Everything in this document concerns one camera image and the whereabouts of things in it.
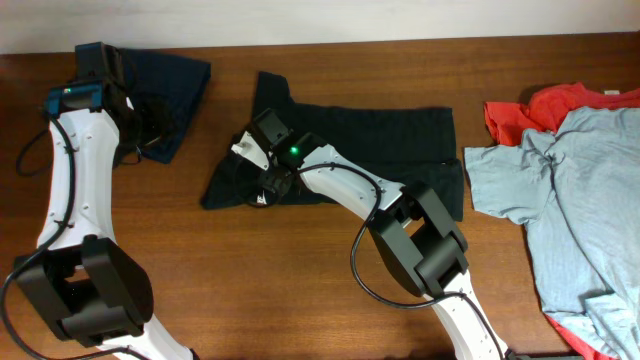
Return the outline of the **dark green t-shirt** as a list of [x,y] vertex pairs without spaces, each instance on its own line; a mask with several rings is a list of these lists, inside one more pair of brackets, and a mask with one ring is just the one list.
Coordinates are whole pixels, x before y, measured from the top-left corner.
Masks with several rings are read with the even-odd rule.
[[298,103],[285,77],[261,71],[252,114],[267,109],[294,132],[320,136],[377,176],[406,185],[426,184],[454,220],[463,219],[464,175],[451,108],[353,109]]

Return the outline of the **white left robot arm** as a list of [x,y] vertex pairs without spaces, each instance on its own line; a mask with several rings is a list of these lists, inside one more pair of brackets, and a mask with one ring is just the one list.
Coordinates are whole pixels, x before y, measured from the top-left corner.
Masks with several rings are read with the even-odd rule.
[[135,116],[104,81],[54,88],[45,102],[53,142],[48,215],[15,281],[49,330],[120,359],[193,359],[154,314],[144,269],[117,244],[112,169],[122,124]]

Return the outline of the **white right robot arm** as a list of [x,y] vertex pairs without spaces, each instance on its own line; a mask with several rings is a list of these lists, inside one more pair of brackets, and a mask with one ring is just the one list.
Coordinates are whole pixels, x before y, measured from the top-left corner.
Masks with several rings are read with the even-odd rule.
[[279,171],[280,184],[298,179],[360,217],[386,269],[417,297],[408,307],[434,310],[457,358],[509,357],[474,292],[468,243],[433,189],[377,176],[313,134],[257,135],[247,157]]

